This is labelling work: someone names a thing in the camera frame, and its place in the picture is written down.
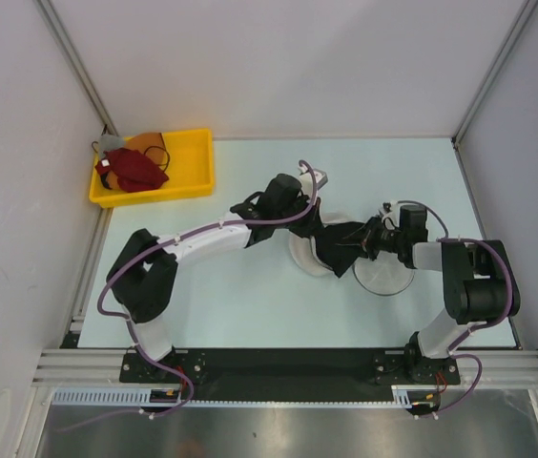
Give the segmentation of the black garment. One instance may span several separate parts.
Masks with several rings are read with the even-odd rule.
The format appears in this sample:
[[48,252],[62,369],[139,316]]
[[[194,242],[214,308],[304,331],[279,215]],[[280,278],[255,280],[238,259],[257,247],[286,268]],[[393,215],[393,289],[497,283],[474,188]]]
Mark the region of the black garment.
[[358,259],[367,259],[364,222],[348,221],[318,227],[311,235],[317,258],[341,278]]

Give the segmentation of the white mesh laundry bag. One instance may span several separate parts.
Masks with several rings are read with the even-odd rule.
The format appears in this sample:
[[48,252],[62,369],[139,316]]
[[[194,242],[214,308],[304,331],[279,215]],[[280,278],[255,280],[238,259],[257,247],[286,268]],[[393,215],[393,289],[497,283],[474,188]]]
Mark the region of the white mesh laundry bag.
[[[344,223],[351,220],[346,214],[329,213],[321,217],[323,225]],[[384,219],[390,228],[397,228],[391,219]],[[316,256],[315,242],[289,233],[289,251],[295,264],[313,277],[326,277],[334,273]],[[396,254],[381,252],[376,260],[358,259],[347,270],[354,273],[356,281],[366,291],[378,296],[394,296],[403,292],[413,281],[413,270],[398,260]]]

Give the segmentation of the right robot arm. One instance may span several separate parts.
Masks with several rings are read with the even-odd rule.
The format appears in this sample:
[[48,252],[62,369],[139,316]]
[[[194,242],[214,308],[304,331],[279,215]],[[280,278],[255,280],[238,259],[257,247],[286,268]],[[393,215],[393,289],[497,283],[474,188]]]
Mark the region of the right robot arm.
[[410,270],[442,276],[443,309],[403,348],[401,371],[415,384],[456,368],[456,350],[465,340],[520,311],[521,294],[504,244],[452,238],[439,215],[421,202],[387,202],[364,225],[362,249],[372,261],[389,253]]

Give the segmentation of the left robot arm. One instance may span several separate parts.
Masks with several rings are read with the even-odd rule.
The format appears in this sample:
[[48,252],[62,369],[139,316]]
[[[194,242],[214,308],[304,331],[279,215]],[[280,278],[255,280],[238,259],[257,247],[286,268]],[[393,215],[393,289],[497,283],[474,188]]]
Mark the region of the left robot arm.
[[174,345],[162,323],[182,267],[213,256],[252,247],[281,229],[302,229],[320,209],[318,192],[326,173],[309,169],[298,177],[275,176],[263,191],[231,207],[221,219],[184,233],[157,237],[134,232],[106,277],[97,300],[103,316],[125,321],[141,369],[152,380],[175,370]]

